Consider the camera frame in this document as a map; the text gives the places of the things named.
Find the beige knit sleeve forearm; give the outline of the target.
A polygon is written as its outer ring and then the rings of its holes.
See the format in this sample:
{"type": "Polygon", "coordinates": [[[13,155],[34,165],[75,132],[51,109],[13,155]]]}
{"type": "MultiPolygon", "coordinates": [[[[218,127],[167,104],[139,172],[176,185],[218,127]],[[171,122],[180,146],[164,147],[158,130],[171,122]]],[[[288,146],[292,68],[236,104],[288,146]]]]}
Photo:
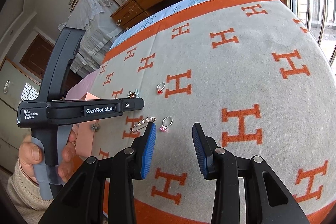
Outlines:
{"type": "Polygon", "coordinates": [[[18,160],[10,176],[7,194],[27,223],[38,223],[53,200],[43,200],[40,188],[22,171],[18,160]]]}

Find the person's left hand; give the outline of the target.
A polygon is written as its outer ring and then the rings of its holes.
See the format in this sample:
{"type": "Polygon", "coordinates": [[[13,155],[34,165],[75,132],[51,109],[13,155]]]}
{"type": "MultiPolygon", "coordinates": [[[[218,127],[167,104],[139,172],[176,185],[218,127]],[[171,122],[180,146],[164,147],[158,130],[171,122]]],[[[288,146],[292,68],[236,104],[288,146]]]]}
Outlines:
{"type": "MultiPolygon", "coordinates": [[[[73,159],[76,155],[74,141],[76,134],[73,130],[70,131],[68,142],[62,151],[62,162],[58,167],[58,174],[64,182],[67,182],[74,173],[73,159]]],[[[31,135],[27,135],[19,147],[19,164],[22,172],[35,184],[37,179],[34,174],[33,165],[39,164],[43,159],[43,152],[34,143],[31,142],[31,135]]]]}

